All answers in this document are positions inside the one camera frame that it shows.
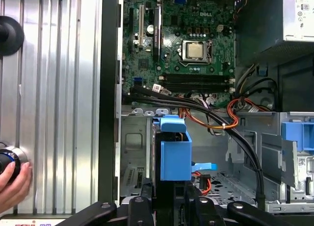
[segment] hand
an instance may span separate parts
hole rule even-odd
[[[28,195],[31,180],[29,162],[22,165],[19,175],[12,184],[8,184],[14,168],[15,162],[11,162],[0,175],[0,213],[14,207]]]

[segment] chip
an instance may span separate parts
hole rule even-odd
[[[171,16],[171,25],[178,25],[178,16],[177,15]]]
[[[203,44],[199,44],[199,43],[187,44],[186,56],[187,58],[203,59]]]
[[[139,59],[138,60],[138,68],[140,70],[147,70],[149,66],[149,60],[148,59]]]

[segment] blue plastic bracket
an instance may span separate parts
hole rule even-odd
[[[161,132],[182,133],[183,141],[162,141],[160,157],[160,180],[191,180],[192,140],[186,131],[184,119],[165,115],[159,120]]]
[[[216,170],[217,170],[217,164],[213,164],[213,163],[195,163],[195,165],[192,166],[192,172],[216,171]]]

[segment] metal side panel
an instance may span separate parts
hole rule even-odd
[[[25,32],[19,52],[0,58],[0,140],[33,165],[15,212],[78,212],[98,197],[101,0],[0,2]]]

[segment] sticker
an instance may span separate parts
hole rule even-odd
[[[295,0],[295,37],[313,35],[314,0]]]
[[[65,219],[3,219],[0,226],[56,226]]]

